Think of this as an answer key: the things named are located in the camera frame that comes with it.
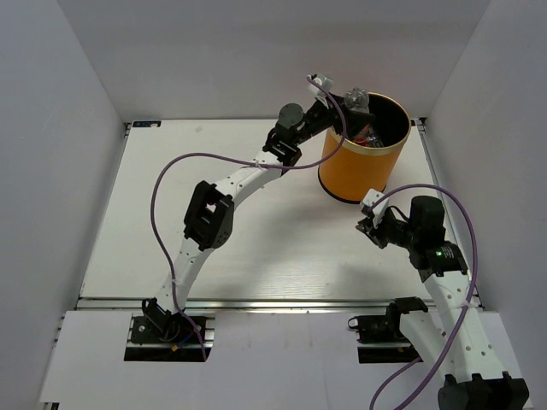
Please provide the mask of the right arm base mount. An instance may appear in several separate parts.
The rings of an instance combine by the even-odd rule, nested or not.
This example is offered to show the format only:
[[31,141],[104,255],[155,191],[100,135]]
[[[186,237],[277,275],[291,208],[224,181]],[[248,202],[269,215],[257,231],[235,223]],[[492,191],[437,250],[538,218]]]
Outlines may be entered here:
[[392,331],[384,315],[361,315],[348,319],[348,329],[357,335],[360,364],[407,364],[422,362],[414,346],[402,334]]

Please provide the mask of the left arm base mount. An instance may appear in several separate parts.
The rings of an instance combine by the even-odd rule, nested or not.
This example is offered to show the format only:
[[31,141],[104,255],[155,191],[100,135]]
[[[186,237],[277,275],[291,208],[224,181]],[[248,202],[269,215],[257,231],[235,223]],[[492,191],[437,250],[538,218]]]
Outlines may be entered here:
[[[206,316],[193,316],[209,355],[214,341],[215,320]],[[174,326],[166,336],[144,316],[132,316],[123,360],[125,362],[204,363],[199,338],[185,320]]]

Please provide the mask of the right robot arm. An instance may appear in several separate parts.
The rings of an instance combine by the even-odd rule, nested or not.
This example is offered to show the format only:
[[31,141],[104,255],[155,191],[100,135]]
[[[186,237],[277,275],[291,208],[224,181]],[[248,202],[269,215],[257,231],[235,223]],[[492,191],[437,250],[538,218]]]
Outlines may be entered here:
[[395,300],[385,328],[398,341],[408,339],[442,385],[441,409],[522,409],[529,398],[523,378],[514,378],[489,340],[479,310],[467,299],[472,288],[460,249],[445,238],[443,203],[416,196],[409,217],[399,219],[385,196],[374,189],[361,201],[357,228],[383,249],[406,249],[434,301],[443,327],[437,328],[419,298]]

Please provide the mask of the large clear unlabelled bottle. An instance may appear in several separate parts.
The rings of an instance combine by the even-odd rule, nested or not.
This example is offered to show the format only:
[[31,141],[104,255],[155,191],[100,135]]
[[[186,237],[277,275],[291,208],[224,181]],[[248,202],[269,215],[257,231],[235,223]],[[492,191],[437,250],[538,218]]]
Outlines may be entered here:
[[384,148],[384,143],[376,132],[368,132],[365,136],[365,146],[369,148]]

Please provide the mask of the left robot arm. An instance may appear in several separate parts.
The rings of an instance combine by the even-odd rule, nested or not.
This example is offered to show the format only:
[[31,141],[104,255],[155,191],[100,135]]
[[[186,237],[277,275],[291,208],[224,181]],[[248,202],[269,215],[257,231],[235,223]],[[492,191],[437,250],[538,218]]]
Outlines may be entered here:
[[155,297],[142,303],[151,330],[163,341],[176,339],[192,321],[184,308],[189,291],[204,262],[223,246],[232,234],[237,207],[266,184],[297,168],[300,144],[332,128],[352,139],[369,126],[374,116],[367,97],[329,95],[318,98],[309,110],[296,103],[279,112],[265,144],[252,161],[215,182],[199,182],[183,220],[182,243],[176,257],[167,258],[169,275]]

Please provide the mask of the small red-label clear bottle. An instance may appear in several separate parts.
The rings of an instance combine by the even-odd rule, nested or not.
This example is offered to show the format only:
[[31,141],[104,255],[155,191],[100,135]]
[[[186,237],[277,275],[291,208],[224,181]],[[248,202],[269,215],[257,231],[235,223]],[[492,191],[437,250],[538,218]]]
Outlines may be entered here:
[[[351,91],[344,94],[344,103],[350,109],[370,113],[368,92],[360,87],[354,87]],[[365,146],[365,136],[372,131],[373,125],[368,126],[355,139],[351,139],[355,144]]]

